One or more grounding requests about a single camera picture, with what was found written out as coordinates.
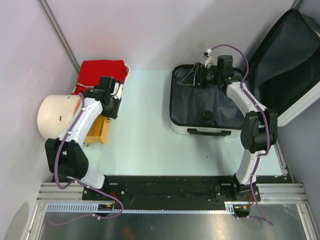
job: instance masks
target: robotic arm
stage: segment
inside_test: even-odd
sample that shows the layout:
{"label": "robotic arm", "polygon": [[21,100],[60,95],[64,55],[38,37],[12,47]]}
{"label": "robotic arm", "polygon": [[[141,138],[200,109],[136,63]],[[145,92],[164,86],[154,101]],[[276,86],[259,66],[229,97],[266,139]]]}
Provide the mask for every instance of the robotic arm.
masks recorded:
{"label": "robotic arm", "polygon": [[179,84],[193,88],[204,89],[208,84],[216,84],[234,103],[244,116],[244,124],[241,130],[241,143],[244,153],[240,167],[234,175],[236,192],[247,192],[250,190],[250,178],[256,181],[257,159],[267,150],[267,133],[264,124],[263,111],[266,116],[269,145],[277,141],[278,114],[274,110],[267,109],[247,89],[245,83],[234,74],[233,58],[231,55],[221,55],[217,58],[217,66],[213,66],[212,57],[208,52],[205,65],[197,62],[192,71],[182,79]]}
{"label": "robotic arm", "polygon": [[56,138],[45,142],[45,151],[49,170],[55,169],[59,175],[69,179],[79,179],[83,183],[100,189],[105,176],[90,167],[83,152],[85,137],[93,122],[99,115],[116,119],[121,103],[121,93],[124,85],[111,77],[101,77],[99,85],[88,88],[83,93],[82,106]]}

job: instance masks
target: red towel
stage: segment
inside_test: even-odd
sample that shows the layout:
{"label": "red towel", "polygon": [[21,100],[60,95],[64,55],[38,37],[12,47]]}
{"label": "red towel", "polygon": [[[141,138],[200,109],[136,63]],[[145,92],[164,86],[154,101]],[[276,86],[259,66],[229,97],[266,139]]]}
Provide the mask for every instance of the red towel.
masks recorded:
{"label": "red towel", "polygon": [[123,83],[127,76],[127,68],[122,60],[89,60],[83,61],[78,82],[72,93],[77,95],[83,93],[87,88],[99,84],[101,76],[113,77],[118,82]]}

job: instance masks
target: white wall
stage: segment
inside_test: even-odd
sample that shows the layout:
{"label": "white wall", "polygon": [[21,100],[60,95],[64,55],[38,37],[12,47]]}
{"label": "white wall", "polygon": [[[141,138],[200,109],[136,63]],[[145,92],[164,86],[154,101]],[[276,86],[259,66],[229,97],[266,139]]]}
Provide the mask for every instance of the white wall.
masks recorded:
{"label": "white wall", "polygon": [[[123,59],[132,69],[202,61],[218,44],[248,55],[293,0],[48,0],[78,62]],[[232,50],[217,50],[230,54]],[[240,57],[234,52],[235,60]]]}
{"label": "white wall", "polygon": [[[305,0],[300,12],[320,24],[320,1]],[[312,211],[320,226],[320,100],[288,125],[279,128],[279,138],[297,182],[304,183]]]}
{"label": "white wall", "polygon": [[17,240],[49,176],[40,104],[77,75],[37,1],[1,1],[0,23],[0,239]]}

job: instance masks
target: suitcase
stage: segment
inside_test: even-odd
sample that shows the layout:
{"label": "suitcase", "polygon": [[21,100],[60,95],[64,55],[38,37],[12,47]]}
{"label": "suitcase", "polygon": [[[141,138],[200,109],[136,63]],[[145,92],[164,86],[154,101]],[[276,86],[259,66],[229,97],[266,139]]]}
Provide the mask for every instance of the suitcase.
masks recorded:
{"label": "suitcase", "polygon": [[[179,84],[193,66],[179,65],[172,70],[169,108],[172,129],[179,134],[238,137],[244,116],[216,85],[197,89]],[[243,76],[241,70],[233,70]],[[246,86],[268,109],[277,110],[281,127],[320,97],[319,80],[319,26],[312,18],[290,9],[249,60]]]}

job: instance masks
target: light blue table surface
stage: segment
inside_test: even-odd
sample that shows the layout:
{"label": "light blue table surface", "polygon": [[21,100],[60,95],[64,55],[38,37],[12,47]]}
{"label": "light blue table surface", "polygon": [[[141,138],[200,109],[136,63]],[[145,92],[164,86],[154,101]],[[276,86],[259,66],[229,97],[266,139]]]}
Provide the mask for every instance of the light blue table surface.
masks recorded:
{"label": "light blue table surface", "polygon": [[[132,70],[107,144],[84,147],[90,165],[105,175],[233,175],[244,149],[240,137],[175,133],[170,126],[171,70]],[[275,149],[260,176],[281,175]]]}

